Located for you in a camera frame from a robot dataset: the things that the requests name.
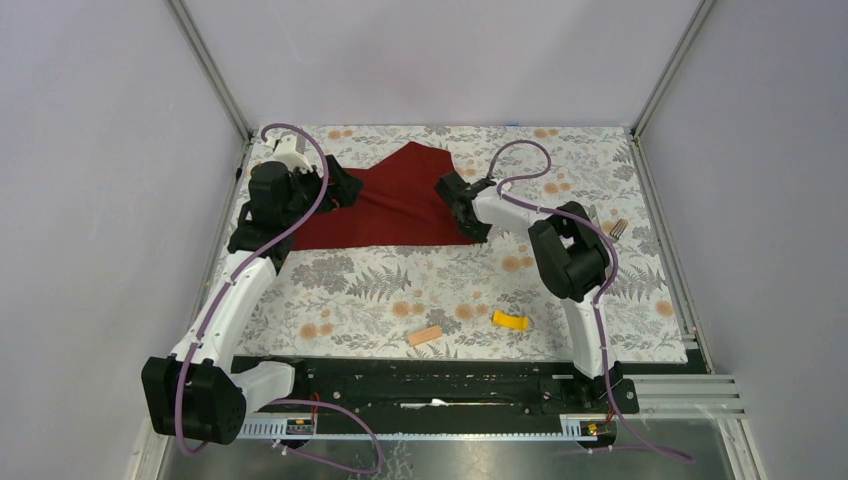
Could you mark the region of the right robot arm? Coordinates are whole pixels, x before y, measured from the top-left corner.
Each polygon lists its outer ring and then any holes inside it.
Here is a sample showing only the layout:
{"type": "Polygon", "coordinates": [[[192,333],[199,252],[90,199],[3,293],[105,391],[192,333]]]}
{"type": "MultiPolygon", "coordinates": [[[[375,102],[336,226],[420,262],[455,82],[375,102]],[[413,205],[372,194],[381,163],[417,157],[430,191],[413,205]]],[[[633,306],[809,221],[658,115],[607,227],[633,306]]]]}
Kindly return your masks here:
{"type": "Polygon", "coordinates": [[[556,209],[509,195],[503,184],[483,178],[469,183],[457,173],[441,177],[435,191],[460,232],[481,243],[499,227],[524,235],[547,291],[559,299],[572,341],[573,372],[566,380],[542,380],[536,402],[544,413],[635,414],[640,406],[611,347],[600,296],[614,271],[603,234],[584,208],[568,202],[556,209]]]}

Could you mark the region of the dark red cloth napkin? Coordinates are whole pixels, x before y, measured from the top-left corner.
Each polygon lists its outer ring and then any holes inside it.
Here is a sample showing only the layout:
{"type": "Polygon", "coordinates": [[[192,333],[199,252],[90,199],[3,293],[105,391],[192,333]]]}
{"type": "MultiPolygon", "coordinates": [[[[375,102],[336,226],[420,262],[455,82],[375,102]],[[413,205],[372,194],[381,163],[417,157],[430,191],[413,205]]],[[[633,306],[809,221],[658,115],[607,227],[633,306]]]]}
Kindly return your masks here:
{"type": "Polygon", "coordinates": [[[409,142],[370,168],[347,171],[364,182],[357,200],[313,215],[294,232],[295,251],[474,243],[435,190],[454,171],[448,151],[409,142]]]}

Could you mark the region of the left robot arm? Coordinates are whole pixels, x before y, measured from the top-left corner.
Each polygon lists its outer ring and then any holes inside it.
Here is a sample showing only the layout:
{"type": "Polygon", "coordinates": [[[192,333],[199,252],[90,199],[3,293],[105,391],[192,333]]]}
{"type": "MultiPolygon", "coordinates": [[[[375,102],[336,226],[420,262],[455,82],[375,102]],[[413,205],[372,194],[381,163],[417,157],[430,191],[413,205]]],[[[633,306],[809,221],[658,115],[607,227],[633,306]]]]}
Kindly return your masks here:
{"type": "Polygon", "coordinates": [[[247,415],[272,401],[288,411],[309,401],[308,381],[289,364],[262,361],[240,373],[231,367],[249,318],[293,249],[295,231],[316,213],[353,206],[364,187],[333,156],[323,164],[323,174],[304,160],[253,168],[215,293],[172,351],[142,368],[156,433],[226,445],[247,415]]]}

